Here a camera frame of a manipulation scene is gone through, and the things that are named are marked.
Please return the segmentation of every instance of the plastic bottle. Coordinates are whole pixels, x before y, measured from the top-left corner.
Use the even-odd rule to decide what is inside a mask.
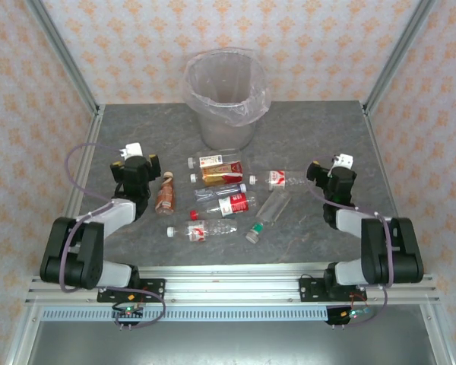
[[[164,173],[162,185],[157,193],[155,212],[158,215],[171,215],[174,213],[174,199],[174,175],[167,171]]]
[[[167,227],[168,237],[188,238],[191,242],[205,241],[211,236],[222,236],[236,232],[238,226],[234,219],[209,219],[188,221],[175,227]]]
[[[306,192],[309,190],[305,171],[272,170],[250,174],[249,185],[264,186],[270,191],[285,189],[289,192]]]
[[[197,173],[192,173],[190,180],[191,183],[202,181],[204,186],[240,183],[243,180],[242,163],[238,161],[219,166],[203,167]]]
[[[257,213],[255,223],[245,238],[251,243],[257,243],[258,236],[264,227],[271,226],[279,218],[280,213],[290,200],[290,193],[286,190],[276,189],[268,197],[267,201],[261,206]]]
[[[253,210],[257,207],[257,198],[253,192],[241,192],[218,200],[206,202],[198,210],[191,211],[191,219],[219,219]]]
[[[246,192],[245,184],[228,184],[195,190],[197,203],[209,202],[210,200],[225,198],[239,192]]]
[[[190,169],[197,167],[205,168],[211,166],[218,166],[223,163],[232,163],[242,160],[242,153],[240,150],[230,148],[218,151],[201,151],[194,156],[188,158],[188,166]]]

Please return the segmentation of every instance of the plastic bag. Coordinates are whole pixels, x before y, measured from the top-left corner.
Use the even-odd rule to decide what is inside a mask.
[[[234,127],[256,121],[271,105],[265,71],[255,53],[244,49],[216,49],[191,59],[181,91],[195,112]]]

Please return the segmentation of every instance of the floral wallpaper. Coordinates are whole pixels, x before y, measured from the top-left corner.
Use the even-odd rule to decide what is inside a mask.
[[[0,364],[69,193],[62,160],[89,121],[26,2],[0,0]]]
[[[275,100],[365,101],[418,0],[45,0],[98,103],[181,101],[200,52],[254,49]]]
[[[456,0],[438,0],[372,124],[399,212],[416,228],[456,343]]]

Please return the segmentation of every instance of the small brown bottle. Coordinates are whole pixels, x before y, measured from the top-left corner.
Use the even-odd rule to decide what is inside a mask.
[[[155,202],[155,212],[158,215],[171,215],[174,213],[174,175],[167,171],[164,173],[162,186],[157,193],[157,200]]]

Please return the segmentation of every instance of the robotic arm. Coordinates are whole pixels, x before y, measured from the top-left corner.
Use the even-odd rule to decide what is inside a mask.
[[[133,287],[139,285],[138,270],[134,266],[103,261],[103,241],[120,227],[136,221],[145,211],[150,198],[148,183],[160,176],[156,155],[149,160],[142,154],[139,143],[128,144],[121,150],[125,162],[110,165],[117,186],[112,201],[84,220],[72,237],[71,247],[76,252],[64,252],[72,227],[84,216],[60,217],[52,225],[46,251],[40,266],[43,281],[59,283],[61,257],[67,255],[65,284],[84,289],[95,287]]]
[[[348,293],[356,290],[355,285],[387,284],[389,281],[383,223],[374,215],[356,210],[351,202],[351,189],[356,179],[352,165],[353,158],[341,154],[334,157],[331,169],[313,161],[307,171],[308,180],[323,190],[326,201],[348,207],[325,203],[325,222],[361,239],[361,259],[331,263],[325,270],[324,281],[313,288],[313,291],[324,293],[328,300],[347,300]],[[386,217],[385,220],[391,233],[394,283],[420,282],[424,274],[423,262],[412,222],[402,217]]]

